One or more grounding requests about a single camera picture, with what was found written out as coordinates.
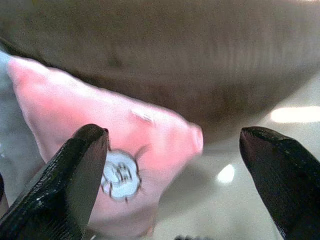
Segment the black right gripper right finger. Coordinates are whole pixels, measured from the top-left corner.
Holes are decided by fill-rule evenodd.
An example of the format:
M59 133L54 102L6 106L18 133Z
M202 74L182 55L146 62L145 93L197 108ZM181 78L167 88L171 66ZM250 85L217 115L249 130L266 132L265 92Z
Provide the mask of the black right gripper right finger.
M283 240L320 240L320 161L292 137L251 126L239 150Z

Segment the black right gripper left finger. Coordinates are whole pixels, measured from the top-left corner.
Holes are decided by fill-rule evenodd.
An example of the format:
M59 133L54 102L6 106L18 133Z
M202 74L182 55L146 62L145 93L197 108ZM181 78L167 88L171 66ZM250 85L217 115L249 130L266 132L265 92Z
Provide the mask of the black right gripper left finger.
M79 128L0 218L0 240L83 240L108 148L106 128Z

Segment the pink pillow with white print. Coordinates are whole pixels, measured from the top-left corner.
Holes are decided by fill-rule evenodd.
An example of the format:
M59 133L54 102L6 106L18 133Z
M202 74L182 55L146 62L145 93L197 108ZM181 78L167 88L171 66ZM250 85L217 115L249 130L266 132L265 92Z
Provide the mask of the pink pillow with white print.
M11 57L7 71L45 162L81 126L108 130L109 151L89 227L121 239L150 235L162 193L203 151L202 129L167 108L31 59Z

